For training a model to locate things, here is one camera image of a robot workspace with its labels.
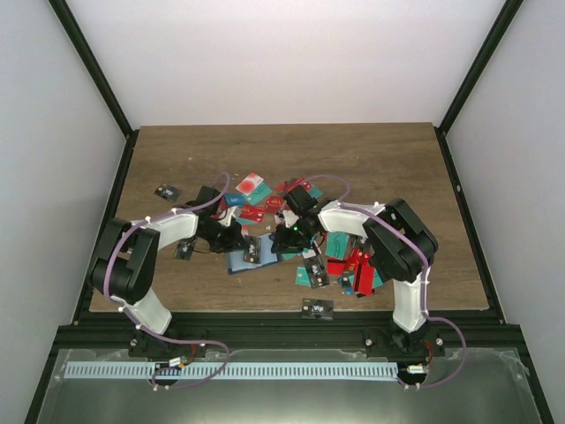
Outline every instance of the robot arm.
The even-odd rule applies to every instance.
[[[217,190],[202,187],[196,201],[180,208],[173,208],[158,220],[147,219],[134,235],[127,240],[122,253],[129,258],[118,257],[110,275],[109,295],[135,319],[154,333],[163,334],[169,327],[171,313],[164,307],[151,288],[157,252],[179,240],[205,239],[212,252],[228,252],[245,248],[241,225],[235,221],[237,207],[226,208],[221,217],[214,217],[220,201],[209,208],[191,212],[189,206],[197,206],[212,200]],[[112,219],[97,244],[88,267],[91,285],[103,292],[103,281],[109,258],[122,235],[133,224],[122,219]]]
[[[363,213],[375,215],[400,231],[426,256],[428,264],[432,264],[438,242],[408,204],[400,199],[386,205],[375,202],[370,206],[329,200],[318,202],[301,186],[290,190],[285,200],[291,209],[286,215],[295,217],[290,219],[291,225],[277,226],[273,250],[279,253],[300,251],[320,231],[342,231],[367,239],[373,250],[369,264],[382,281],[392,279],[394,282],[395,343],[404,351],[416,345],[426,322],[421,301],[423,284],[427,284],[421,272],[424,264],[409,246]]]

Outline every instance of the white cable tray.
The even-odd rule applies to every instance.
[[[212,374],[221,362],[193,362],[182,370],[164,370],[158,378],[199,380]],[[141,380],[154,374],[152,362],[69,362],[66,379]],[[358,380],[394,382],[395,362],[230,362],[215,380]]]

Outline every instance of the black card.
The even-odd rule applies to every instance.
[[[326,267],[319,256],[305,258],[304,266],[306,268],[306,273],[308,274],[308,279],[310,280],[310,286],[313,289],[329,285],[328,272],[326,271]]]
[[[182,190],[179,190],[178,188],[167,184],[159,185],[157,189],[154,191],[154,194],[156,194],[157,196],[161,197],[166,201],[171,201],[171,202],[177,201],[181,193]]]
[[[192,252],[194,251],[194,246],[196,246],[196,238],[181,238],[178,241],[177,248],[173,257],[176,259],[182,259],[183,261],[189,261],[192,257]]]
[[[244,262],[261,263],[261,239],[254,236],[245,236],[249,246],[244,250]]]
[[[302,299],[301,316],[311,320],[332,320],[334,316],[334,301]]]

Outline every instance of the black frame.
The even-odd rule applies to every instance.
[[[127,171],[138,138],[139,130],[133,130],[117,101],[101,67],[89,48],[85,36],[79,28],[72,11],[65,0],[49,0],[64,30],[83,60],[85,67],[100,90],[103,100],[108,105],[114,119],[125,138],[124,152],[120,161],[114,185],[103,215],[98,238],[109,219],[114,217],[124,187]],[[539,414],[543,422],[554,422],[545,396],[531,362],[528,348],[520,327],[504,322],[501,304],[498,300],[493,280],[486,265],[471,212],[467,205],[456,167],[449,152],[446,136],[465,101],[493,55],[498,43],[505,34],[512,19],[518,12],[523,0],[507,0],[497,19],[493,23],[483,46],[471,65],[463,84],[451,103],[439,128],[435,128],[441,153],[446,164],[454,194],[459,206],[471,249],[477,263],[478,272],[485,289],[489,308],[486,310],[431,311],[432,315],[441,315],[456,323],[463,331],[469,347],[514,347],[521,361],[530,369],[528,382],[536,398]],[[49,384],[49,378],[60,349],[129,349],[136,332],[127,318],[119,313],[93,313],[89,311],[93,289],[83,283],[79,302],[71,325],[61,326],[56,334],[51,352],[39,381],[34,399],[30,406],[26,423],[34,423],[39,417],[41,404]],[[370,328],[389,327],[392,311],[380,312],[341,312],[335,313],[331,322],[307,321],[296,313],[173,313],[176,328],[190,328],[211,339],[222,340],[233,349],[244,348],[342,348],[366,349],[369,356],[383,355],[376,348],[366,347],[365,334]],[[445,347],[457,347],[457,334],[446,325],[433,327],[441,335]]]

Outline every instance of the wooden tabletop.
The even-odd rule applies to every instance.
[[[291,177],[335,174],[350,182],[347,201],[370,204],[405,199],[436,236],[440,250],[430,276],[430,309],[483,309],[486,296],[433,128],[422,124],[212,125],[143,127],[124,184],[117,216],[140,219],[165,212],[171,203],[153,194],[161,183],[194,199],[219,171],[232,176],[230,192],[250,172],[271,187]],[[315,181],[328,197],[343,186]],[[252,235],[275,229],[272,217],[250,226]],[[207,250],[203,242],[198,248]],[[295,258],[229,276],[223,254],[173,259],[174,246],[158,254],[153,288],[171,310],[298,310],[302,298],[332,299],[335,309],[393,309],[392,282],[358,299],[337,284],[311,289],[295,284]],[[113,310],[100,293],[91,310]]]

